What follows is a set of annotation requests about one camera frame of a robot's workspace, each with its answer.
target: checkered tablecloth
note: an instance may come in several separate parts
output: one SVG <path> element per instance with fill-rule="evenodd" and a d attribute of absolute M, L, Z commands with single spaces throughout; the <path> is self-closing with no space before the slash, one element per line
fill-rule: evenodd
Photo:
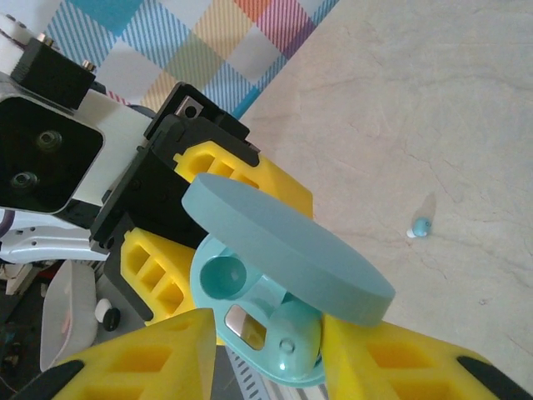
<path fill-rule="evenodd" d="M 239 118 L 338 0 L 6 1 L 115 100 L 158 110 L 185 81 Z"/>

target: floor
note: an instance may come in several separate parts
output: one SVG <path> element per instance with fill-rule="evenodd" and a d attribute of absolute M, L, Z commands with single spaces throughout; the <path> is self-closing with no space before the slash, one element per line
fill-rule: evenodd
<path fill-rule="evenodd" d="M 533 391 L 533 2 L 341 0 L 244 117 L 316 220 L 394 285 L 386 320 Z M 418 216 L 427 238 L 409 239 Z"/>

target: yellow foam pad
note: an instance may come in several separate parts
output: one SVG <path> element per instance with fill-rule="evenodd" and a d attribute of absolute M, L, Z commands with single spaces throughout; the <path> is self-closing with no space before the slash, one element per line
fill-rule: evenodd
<path fill-rule="evenodd" d="M 198 308 L 80 352 L 85 367 L 54 400 L 209 400 L 215 320 Z"/>
<path fill-rule="evenodd" d="M 121 275 L 153 312 L 147 324 L 194 309 L 189 274 L 194 250 L 138 227 L 126 232 Z"/>
<path fill-rule="evenodd" d="M 277 198 L 300 213 L 313 218 L 313 199 L 309 190 L 268 158 L 259 154 L 259 165 L 251 167 L 214 142 L 188 148 L 176 154 L 176 173 L 192 182 L 198 173 L 213 173 L 235 179 Z"/>
<path fill-rule="evenodd" d="M 475 352 L 382 322 L 358 327 L 326 315 L 322 337 L 331 400 L 489 400 L 457 361 Z"/>

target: teal plastic toy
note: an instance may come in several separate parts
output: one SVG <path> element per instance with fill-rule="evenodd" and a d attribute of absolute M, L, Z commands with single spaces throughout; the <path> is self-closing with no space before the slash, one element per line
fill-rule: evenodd
<path fill-rule="evenodd" d="M 418 218 L 411 229 L 407 231 L 409 238 L 425 238 L 431 230 L 431 221 L 428 218 Z"/>
<path fill-rule="evenodd" d="M 253 187 L 199 174 L 182 204 L 210 233 L 192 261 L 195 304 L 213 308 L 219 337 L 277 383 L 323 382 L 323 312 L 374 326 L 394 298 L 358 252 Z"/>

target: bolt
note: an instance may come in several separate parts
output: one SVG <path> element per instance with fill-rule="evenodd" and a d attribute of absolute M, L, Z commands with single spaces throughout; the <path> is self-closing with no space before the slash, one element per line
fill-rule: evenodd
<path fill-rule="evenodd" d="M 61 147 L 62 140 L 59 132 L 44 131 L 37 137 L 37 146 L 45 153 L 51 153 Z"/>
<path fill-rule="evenodd" d="M 44 33 L 39 33 L 37 35 L 37 40 L 41 42 L 42 44 L 44 44 L 45 46 L 49 46 L 49 47 L 53 46 L 54 44 L 53 39 Z"/>
<path fill-rule="evenodd" d="M 85 60 L 82 62 L 82 67 L 85 68 L 90 73 L 94 73 L 94 71 L 97 69 L 97 66 L 88 60 Z"/>
<path fill-rule="evenodd" d="M 33 172 L 20 172 L 11 179 L 11 186 L 15 189 L 26 189 L 37 183 L 37 176 Z"/>

